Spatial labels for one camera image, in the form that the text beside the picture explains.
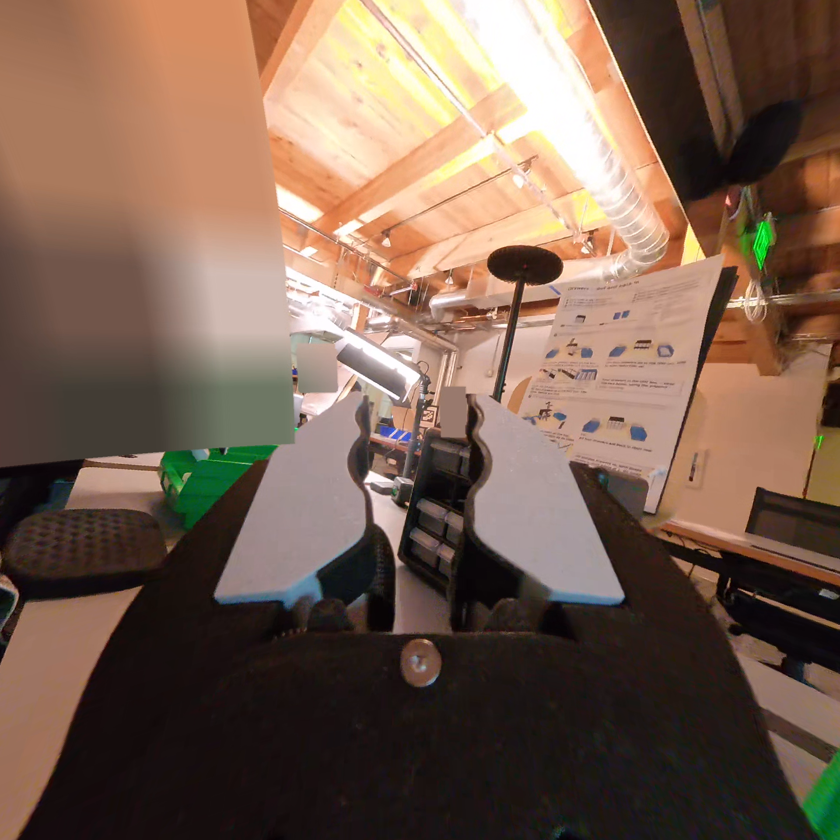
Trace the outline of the long ceiling light strip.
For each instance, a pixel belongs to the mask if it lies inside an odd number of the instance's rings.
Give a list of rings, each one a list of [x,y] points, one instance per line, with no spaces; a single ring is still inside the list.
[[[454,1],[455,14],[576,179],[588,185],[599,140],[592,93],[544,2]]]

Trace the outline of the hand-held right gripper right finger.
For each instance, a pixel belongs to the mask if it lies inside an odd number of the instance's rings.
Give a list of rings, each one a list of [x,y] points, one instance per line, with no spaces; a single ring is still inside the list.
[[[564,452],[488,395],[470,395],[478,475],[466,530],[548,602],[619,606],[625,592]]]

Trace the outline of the black framed desk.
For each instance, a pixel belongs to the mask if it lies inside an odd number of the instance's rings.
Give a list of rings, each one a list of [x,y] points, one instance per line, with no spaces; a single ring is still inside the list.
[[[678,520],[651,531],[672,557],[717,576],[730,634],[776,648],[781,673],[804,682],[808,665],[839,672],[838,559]]]

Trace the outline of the black light stand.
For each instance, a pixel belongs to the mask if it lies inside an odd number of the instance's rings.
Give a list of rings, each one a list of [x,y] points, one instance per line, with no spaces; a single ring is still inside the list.
[[[556,281],[563,273],[564,264],[561,257],[546,248],[512,245],[493,251],[487,259],[487,268],[493,277],[513,285],[505,338],[491,394],[492,399],[500,403],[525,288],[546,286]]]

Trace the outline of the dark hanging panel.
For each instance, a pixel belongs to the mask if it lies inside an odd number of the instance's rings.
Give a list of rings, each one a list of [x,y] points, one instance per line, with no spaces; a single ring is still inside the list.
[[[595,17],[684,208],[777,168],[802,128],[801,101],[773,103],[719,144],[675,1],[595,1]]]

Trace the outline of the illustrated instruction poster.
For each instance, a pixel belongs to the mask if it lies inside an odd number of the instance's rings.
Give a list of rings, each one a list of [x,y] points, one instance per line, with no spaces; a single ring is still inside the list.
[[[665,492],[723,260],[552,287],[559,306],[519,415],[569,460],[642,480],[646,513]]]

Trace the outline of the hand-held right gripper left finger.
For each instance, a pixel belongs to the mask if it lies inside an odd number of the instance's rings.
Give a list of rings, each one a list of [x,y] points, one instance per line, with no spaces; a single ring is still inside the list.
[[[214,593],[221,605],[324,597],[319,578],[372,525],[368,401],[352,392],[279,446],[250,504]]]

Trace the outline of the green exit sign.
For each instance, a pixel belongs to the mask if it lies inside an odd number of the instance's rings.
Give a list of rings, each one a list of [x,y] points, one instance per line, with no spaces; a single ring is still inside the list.
[[[750,247],[755,265],[759,271],[764,271],[770,253],[778,239],[775,217],[771,212],[761,216],[753,226],[750,237]]]

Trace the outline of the bright lamp panel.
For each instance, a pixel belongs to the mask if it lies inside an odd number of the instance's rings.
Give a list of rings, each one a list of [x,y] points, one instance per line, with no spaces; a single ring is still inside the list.
[[[403,403],[425,377],[415,363],[351,329],[342,331],[335,349],[337,362],[387,394],[393,403]]]

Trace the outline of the black drawer cabinet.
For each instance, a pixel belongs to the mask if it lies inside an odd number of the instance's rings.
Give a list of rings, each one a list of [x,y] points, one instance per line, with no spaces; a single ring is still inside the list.
[[[481,459],[477,446],[427,433],[406,509],[400,560],[436,592],[455,592],[457,602],[492,607],[508,597],[549,601],[532,577],[468,536],[465,510],[475,485],[473,457]]]

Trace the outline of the silver ventilation duct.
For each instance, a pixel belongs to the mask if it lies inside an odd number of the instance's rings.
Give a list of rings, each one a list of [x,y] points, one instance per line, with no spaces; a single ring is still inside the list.
[[[584,260],[575,281],[618,283],[656,266],[665,256],[669,232],[634,171],[612,151],[584,184],[626,247],[621,253]]]

